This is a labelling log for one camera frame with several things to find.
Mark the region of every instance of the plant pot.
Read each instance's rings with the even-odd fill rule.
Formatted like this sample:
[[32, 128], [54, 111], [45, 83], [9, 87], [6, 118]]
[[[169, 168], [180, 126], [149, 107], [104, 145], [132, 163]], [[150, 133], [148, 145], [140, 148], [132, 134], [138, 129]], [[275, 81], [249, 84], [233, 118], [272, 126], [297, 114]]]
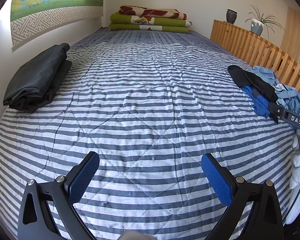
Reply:
[[226, 19], [228, 23], [234, 24], [235, 20], [237, 19], [237, 12], [228, 9]]
[[261, 35], [262, 30], [264, 28], [264, 24], [256, 19], [251, 20], [251, 31], [256, 35]]

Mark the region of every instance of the blue gripper pad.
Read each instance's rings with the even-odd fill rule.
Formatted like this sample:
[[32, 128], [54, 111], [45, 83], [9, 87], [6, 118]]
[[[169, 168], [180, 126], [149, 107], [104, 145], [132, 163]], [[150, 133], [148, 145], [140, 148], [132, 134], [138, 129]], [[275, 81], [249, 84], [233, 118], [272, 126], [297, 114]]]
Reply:
[[86, 165], [83, 166], [81, 171], [78, 173], [77, 177], [73, 180], [69, 186], [68, 200], [70, 204], [78, 203], [90, 181], [92, 180], [94, 174], [99, 168], [100, 158], [97, 153], [94, 153], [92, 157], [87, 161]]
[[206, 154], [201, 158], [201, 168], [220, 202], [229, 207], [233, 199], [231, 187]]

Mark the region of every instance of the striped bedsheet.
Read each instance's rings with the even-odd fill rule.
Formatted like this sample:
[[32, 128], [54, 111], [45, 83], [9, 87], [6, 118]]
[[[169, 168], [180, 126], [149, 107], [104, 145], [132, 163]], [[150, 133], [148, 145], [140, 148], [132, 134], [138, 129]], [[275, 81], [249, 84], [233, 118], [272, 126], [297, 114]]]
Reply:
[[226, 207], [202, 172], [205, 153], [249, 182], [271, 179], [285, 214], [293, 130], [254, 113], [227, 72], [245, 62], [196, 32], [107, 29], [68, 59], [51, 104], [34, 114], [8, 108], [0, 120], [0, 217], [15, 236], [26, 182], [66, 175], [90, 151], [100, 168], [74, 206], [97, 239], [128, 229], [160, 240], [207, 236]]

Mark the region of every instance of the striped quilt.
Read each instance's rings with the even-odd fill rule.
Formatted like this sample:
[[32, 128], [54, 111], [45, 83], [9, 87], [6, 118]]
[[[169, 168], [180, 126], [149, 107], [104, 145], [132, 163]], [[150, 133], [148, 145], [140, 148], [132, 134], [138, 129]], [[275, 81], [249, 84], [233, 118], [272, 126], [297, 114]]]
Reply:
[[205, 238], [226, 209], [202, 172], [205, 153], [249, 182], [271, 179], [285, 214], [293, 130], [255, 114], [227, 72], [245, 62], [192, 31], [107, 29], [74, 44], [68, 59], [51, 104], [33, 114], [8, 108], [0, 120], [0, 217], [15, 236], [26, 182], [66, 175], [90, 151], [100, 168], [74, 206], [100, 240], [128, 229]]

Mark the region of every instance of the spider plant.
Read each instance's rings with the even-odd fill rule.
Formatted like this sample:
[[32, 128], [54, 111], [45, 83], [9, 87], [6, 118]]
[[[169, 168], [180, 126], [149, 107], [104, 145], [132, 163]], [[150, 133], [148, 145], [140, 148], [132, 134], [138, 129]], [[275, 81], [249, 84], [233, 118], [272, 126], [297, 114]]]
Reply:
[[251, 6], [254, 8], [256, 14], [254, 14], [253, 12], [250, 12], [249, 14], [253, 14], [256, 20], [258, 20], [259, 22], [262, 22], [265, 26], [267, 26], [268, 40], [269, 40], [269, 29], [268, 28], [270, 28], [271, 30], [273, 30], [273, 33], [274, 33], [273, 25], [278, 26], [280, 28], [280, 30], [281, 29], [284, 30], [284, 28], [282, 27], [282, 25], [280, 23], [278, 23], [278, 22], [275, 21], [275, 19], [277, 17], [275, 17], [273, 15], [268, 15], [265, 18], [263, 18], [264, 14], [262, 14], [262, 15], [260, 14], [258, 7], [257, 6], [254, 7], [253, 5], [251, 5]]

